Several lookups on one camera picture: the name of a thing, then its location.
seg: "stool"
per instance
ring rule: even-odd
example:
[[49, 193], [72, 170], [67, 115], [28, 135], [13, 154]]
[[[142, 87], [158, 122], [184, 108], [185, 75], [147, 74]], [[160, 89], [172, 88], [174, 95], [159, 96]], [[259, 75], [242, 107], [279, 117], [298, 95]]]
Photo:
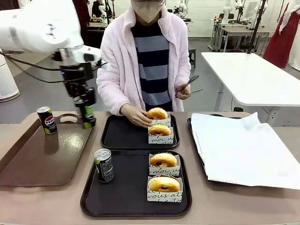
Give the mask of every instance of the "stool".
[[191, 65], [194, 65], [194, 68], [196, 68], [196, 49], [195, 48], [189, 48], [188, 49], [188, 56], [189, 56], [189, 62]]

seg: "pepsi can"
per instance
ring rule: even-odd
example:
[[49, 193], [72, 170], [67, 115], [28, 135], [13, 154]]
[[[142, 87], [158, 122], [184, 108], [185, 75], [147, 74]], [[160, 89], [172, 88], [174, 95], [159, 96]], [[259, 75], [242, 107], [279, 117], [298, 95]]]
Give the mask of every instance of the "pepsi can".
[[50, 107], [44, 106], [37, 109], [37, 114], [41, 120], [46, 134], [51, 135], [57, 131], [57, 126]]

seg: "white wall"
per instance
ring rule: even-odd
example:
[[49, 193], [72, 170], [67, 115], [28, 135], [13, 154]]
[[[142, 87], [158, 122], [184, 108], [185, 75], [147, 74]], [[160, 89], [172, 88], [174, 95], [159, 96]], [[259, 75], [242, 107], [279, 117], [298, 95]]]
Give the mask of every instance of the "white wall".
[[[259, 0], [246, 0], [244, 13], [247, 10], [247, 6], [252, 1]], [[167, 8], [173, 8], [177, 4], [176, 0], [166, 0]], [[270, 27], [275, 31], [277, 27], [277, 18], [280, 11], [282, 0], [269, 0], [268, 8], [265, 14], [262, 16], [262, 25]], [[93, 0], [90, 0], [89, 10], [91, 14], [91, 8]], [[116, 15], [124, 13], [130, 5], [130, 0], [115, 0], [115, 12]], [[189, 37], [210, 37], [212, 32], [213, 22], [210, 19], [223, 13], [223, 7], [225, 6], [225, 0], [190, 0], [188, 3], [188, 14], [186, 18], [191, 18], [192, 23], [189, 26]], [[238, 11], [233, 9], [231, 13], [237, 17]]]

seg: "striped sweater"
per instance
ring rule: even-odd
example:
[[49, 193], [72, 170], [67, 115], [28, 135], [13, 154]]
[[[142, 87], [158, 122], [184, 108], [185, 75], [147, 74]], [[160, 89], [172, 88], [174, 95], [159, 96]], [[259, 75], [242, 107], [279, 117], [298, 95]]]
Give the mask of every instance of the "striped sweater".
[[150, 26], [136, 23], [131, 32], [135, 40], [146, 111], [154, 107], [173, 111], [168, 91], [169, 42], [157, 22]]

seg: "glazed donut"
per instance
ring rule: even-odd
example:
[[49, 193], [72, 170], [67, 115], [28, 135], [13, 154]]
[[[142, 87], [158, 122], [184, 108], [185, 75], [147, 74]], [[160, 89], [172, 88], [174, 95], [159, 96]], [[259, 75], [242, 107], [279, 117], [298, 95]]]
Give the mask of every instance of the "glazed donut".
[[166, 125], [156, 124], [149, 128], [149, 134], [156, 136], [168, 136], [171, 134], [171, 130]]
[[175, 167], [177, 159], [170, 153], [159, 153], [150, 158], [150, 165], [158, 167]]
[[179, 192], [179, 182], [170, 176], [153, 177], [148, 182], [148, 188], [150, 191], [159, 192]]
[[168, 118], [168, 114], [162, 108], [153, 108], [148, 111], [147, 117], [152, 120], [164, 120]]

